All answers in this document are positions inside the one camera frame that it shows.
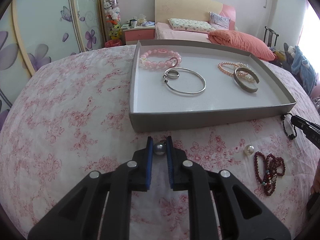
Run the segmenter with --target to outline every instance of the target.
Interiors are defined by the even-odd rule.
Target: pillow
[[[260,59],[271,61],[275,55],[262,40],[238,31],[216,30],[208,33],[208,38],[212,43],[242,49],[251,52]]]
[[[208,33],[210,31],[214,31],[213,28],[207,22],[201,21],[193,21],[193,20],[184,20],[184,19],[168,19],[173,30],[176,31],[188,31],[188,32],[196,32],[196,33]]]
[[[219,14],[210,12],[209,24],[216,30],[228,30],[231,18],[221,16]]]

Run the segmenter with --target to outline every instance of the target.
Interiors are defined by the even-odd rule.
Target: dark red beaded bracelet
[[[258,171],[258,156],[262,158],[264,167],[264,176],[261,179]],[[254,154],[254,171],[258,182],[263,186],[263,191],[267,196],[271,196],[276,189],[277,176],[282,177],[285,173],[284,160],[281,157],[274,157],[273,154],[269,154],[265,157],[261,152]],[[283,167],[282,172],[278,172],[277,168]]]

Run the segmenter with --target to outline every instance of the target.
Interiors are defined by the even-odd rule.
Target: mug
[[[136,28],[136,27],[137,27],[137,23],[138,23],[137,20],[133,20],[133,21],[131,21],[131,26],[132,26],[133,28]]]
[[[131,26],[131,22],[134,21],[134,20],[135,20],[135,19],[132,19],[132,20],[129,21],[129,22],[130,22],[130,23],[129,23],[129,26]]]

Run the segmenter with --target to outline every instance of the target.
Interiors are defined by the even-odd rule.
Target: orange pillow
[[[247,33],[229,30],[216,30],[209,32],[208,38],[214,44],[242,49],[267,61],[275,59],[275,55],[262,40],[259,40]]]

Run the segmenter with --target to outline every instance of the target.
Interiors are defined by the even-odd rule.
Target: gray pearl
[[[162,142],[162,141],[156,143],[156,144],[153,146],[153,152],[154,152],[156,155],[163,155],[163,154],[165,154],[165,151],[166,151],[166,146],[165,146],[165,143]]]
[[[254,152],[254,147],[250,144],[244,148],[244,153],[248,156],[253,154],[253,152]]]

